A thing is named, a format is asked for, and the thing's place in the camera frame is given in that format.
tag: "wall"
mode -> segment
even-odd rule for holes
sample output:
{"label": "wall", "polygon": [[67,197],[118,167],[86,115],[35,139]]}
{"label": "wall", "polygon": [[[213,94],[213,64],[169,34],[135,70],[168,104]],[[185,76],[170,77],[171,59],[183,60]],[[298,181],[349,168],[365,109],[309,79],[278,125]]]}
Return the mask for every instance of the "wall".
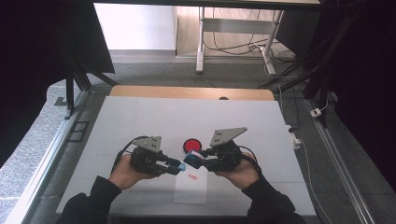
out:
{"label": "wall", "polygon": [[94,5],[109,49],[176,50],[176,7]]}

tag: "human hand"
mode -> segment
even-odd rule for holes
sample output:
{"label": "human hand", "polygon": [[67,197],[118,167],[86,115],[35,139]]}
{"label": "human hand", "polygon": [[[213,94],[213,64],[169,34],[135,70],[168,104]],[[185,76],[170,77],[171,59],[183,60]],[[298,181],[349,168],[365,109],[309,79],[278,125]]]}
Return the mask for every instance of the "human hand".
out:
{"label": "human hand", "polygon": [[[247,152],[244,152],[244,154],[254,160],[252,154]],[[253,164],[251,164],[250,161],[243,159],[241,160],[241,163],[231,172],[217,171],[215,174],[224,176],[239,189],[245,189],[259,179],[259,175],[254,169]]]}
{"label": "human hand", "polygon": [[117,164],[113,173],[108,178],[113,184],[119,187],[121,190],[128,189],[137,181],[142,179],[151,179],[155,175],[147,175],[137,172],[134,167],[130,164],[131,155],[126,154],[121,157],[119,164]]}

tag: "paper sheet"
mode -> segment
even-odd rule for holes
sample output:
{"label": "paper sheet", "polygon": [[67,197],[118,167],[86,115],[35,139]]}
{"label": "paper sheet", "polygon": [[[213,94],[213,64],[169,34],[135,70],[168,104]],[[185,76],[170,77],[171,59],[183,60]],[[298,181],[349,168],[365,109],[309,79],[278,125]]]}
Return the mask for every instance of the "paper sheet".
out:
{"label": "paper sheet", "polygon": [[176,178],[175,203],[206,204],[207,170],[204,166],[195,169],[186,164],[186,170]]}

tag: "sleeve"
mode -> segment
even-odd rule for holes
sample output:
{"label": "sleeve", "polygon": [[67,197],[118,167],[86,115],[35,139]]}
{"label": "sleeve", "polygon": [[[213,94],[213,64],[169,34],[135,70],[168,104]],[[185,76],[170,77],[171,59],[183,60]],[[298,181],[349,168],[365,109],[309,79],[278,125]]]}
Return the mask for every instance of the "sleeve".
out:
{"label": "sleeve", "polygon": [[64,207],[57,224],[106,223],[111,203],[121,190],[109,180],[97,176],[87,197],[80,193],[71,198]]}
{"label": "sleeve", "polygon": [[302,217],[294,213],[295,208],[289,197],[276,191],[263,176],[242,192],[252,200],[247,211],[249,224],[305,223]]}

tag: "red button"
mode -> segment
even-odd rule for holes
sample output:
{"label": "red button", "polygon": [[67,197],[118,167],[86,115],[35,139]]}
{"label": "red button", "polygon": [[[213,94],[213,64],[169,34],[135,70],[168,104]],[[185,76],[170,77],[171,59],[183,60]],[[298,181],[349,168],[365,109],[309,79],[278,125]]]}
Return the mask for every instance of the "red button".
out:
{"label": "red button", "polygon": [[202,145],[198,139],[190,138],[184,142],[183,149],[186,153],[189,153],[191,150],[199,151],[201,150]]}

